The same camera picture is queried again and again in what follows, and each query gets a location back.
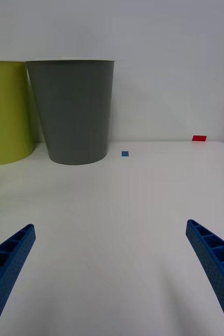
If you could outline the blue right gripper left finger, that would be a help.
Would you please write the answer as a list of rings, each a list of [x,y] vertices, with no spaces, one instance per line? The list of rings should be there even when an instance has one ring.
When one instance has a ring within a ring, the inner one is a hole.
[[[0,244],[0,317],[35,240],[35,227],[28,224]]]

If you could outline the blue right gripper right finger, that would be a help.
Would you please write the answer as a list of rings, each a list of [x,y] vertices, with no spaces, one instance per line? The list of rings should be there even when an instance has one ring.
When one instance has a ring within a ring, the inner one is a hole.
[[[224,240],[196,221],[187,221],[186,236],[224,313]]]

